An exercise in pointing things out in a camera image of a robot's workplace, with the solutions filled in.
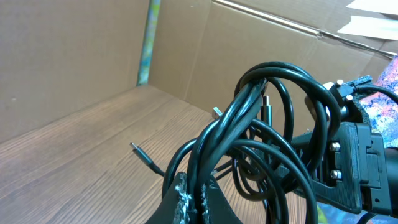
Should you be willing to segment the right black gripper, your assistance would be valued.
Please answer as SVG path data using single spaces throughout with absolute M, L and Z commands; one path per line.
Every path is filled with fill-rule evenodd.
M 342 123 L 313 173 L 318 202 L 345 212 L 392 213 L 383 138 L 361 123 Z

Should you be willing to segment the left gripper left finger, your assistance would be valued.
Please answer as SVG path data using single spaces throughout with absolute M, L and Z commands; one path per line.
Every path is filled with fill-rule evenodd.
M 187 175 L 179 172 L 146 224 L 188 224 L 192 196 L 187 193 Z

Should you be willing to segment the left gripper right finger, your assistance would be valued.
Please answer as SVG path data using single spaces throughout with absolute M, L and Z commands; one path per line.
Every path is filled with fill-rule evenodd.
M 214 176 L 210 176 L 201 187 L 200 223 L 242 224 L 224 196 Z

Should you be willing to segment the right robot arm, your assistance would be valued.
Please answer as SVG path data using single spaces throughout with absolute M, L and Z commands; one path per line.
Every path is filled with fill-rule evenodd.
M 397 149 L 367 124 L 342 123 L 312 178 L 321 203 L 397 217 Z

